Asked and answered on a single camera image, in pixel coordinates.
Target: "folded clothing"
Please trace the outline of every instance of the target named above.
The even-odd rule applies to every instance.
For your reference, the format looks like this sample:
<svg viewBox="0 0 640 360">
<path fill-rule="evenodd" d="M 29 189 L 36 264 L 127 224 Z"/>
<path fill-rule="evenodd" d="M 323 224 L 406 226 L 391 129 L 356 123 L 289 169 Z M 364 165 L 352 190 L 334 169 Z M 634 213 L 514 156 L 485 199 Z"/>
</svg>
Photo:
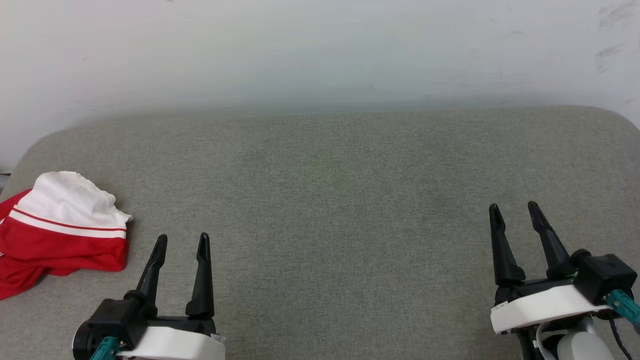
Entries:
<svg viewBox="0 0 640 360">
<path fill-rule="evenodd" d="M 131 215 L 76 172 L 48 172 L 0 203 L 0 300 L 30 289 L 43 274 L 80 268 L 121 271 Z"/>
</svg>

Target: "gray table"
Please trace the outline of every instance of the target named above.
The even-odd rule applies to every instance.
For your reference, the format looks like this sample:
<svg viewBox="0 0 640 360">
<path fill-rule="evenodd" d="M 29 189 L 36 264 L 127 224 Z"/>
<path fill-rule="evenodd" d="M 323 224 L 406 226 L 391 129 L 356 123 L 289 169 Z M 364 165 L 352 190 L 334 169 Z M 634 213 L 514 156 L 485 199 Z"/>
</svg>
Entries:
<svg viewBox="0 0 640 360">
<path fill-rule="evenodd" d="M 572 252 L 640 269 L 640 132 L 582 107 L 115 122 L 34 145 L 0 197 L 73 170 L 133 214 L 120 273 L 47 277 L 0 302 L 3 359 L 70 359 L 77 326 L 169 236 L 157 305 L 180 315 L 201 231 L 233 359 L 519 359 L 492 332 L 488 207 L 530 279 L 527 201 Z M 627 347 L 640 341 L 620 321 Z M 606 323 L 600 335 L 617 359 Z"/>
</svg>

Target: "red stripe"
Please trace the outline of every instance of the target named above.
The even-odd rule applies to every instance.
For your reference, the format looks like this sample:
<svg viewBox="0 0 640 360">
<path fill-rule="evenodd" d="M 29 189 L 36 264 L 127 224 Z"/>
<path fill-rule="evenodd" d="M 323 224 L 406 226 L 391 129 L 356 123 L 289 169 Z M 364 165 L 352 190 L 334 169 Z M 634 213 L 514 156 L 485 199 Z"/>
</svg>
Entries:
<svg viewBox="0 0 640 360">
<path fill-rule="evenodd" d="M 60 225 L 60 226 L 64 226 L 64 227 L 71 227 L 73 229 L 82 229 L 82 230 L 101 230 L 101 231 L 126 231 L 127 229 L 105 229 L 103 227 L 85 227 L 85 226 L 74 226 L 74 225 L 69 225 L 69 224 L 62 224 L 61 222 L 55 222 L 55 221 L 51 221 L 51 220 L 47 220 L 44 218 L 39 218 L 36 216 L 33 216 L 29 213 L 25 213 L 24 211 L 18 210 L 16 208 L 13 208 L 14 211 L 26 215 L 30 218 L 34 218 L 36 220 L 40 220 L 40 221 L 44 221 L 44 222 L 48 222 L 50 224 L 54 224 L 54 225 Z"/>
</svg>

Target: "red fabric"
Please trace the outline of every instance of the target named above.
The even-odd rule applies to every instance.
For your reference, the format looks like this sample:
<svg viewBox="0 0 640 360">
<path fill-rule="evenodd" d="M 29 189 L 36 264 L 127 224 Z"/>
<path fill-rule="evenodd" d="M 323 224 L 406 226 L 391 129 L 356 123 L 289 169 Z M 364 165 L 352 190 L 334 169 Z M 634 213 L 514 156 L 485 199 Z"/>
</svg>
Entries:
<svg viewBox="0 0 640 360">
<path fill-rule="evenodd" d="M 0 224 L 0 300 L 30 289 L 43 274 L 66 276 L 80 268 L 125 268 L 126 239 L 62 234 L 8 217 L 29 191 L 0 203 L 0 220 L 4 219 Z"/>
</svg>

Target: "white wall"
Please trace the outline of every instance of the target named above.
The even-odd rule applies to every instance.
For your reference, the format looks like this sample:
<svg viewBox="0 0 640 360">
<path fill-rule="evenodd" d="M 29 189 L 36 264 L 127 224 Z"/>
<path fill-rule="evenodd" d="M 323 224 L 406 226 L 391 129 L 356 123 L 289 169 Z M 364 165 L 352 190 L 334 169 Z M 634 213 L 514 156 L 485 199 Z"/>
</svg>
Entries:
<svg viewBox="0 0 640 360">
<path fill-rule="evenodd" d="M 584 104 L 640 124 L 635 0 L 0 0 L 0 170 L 205 113 Z"/>
</svg>

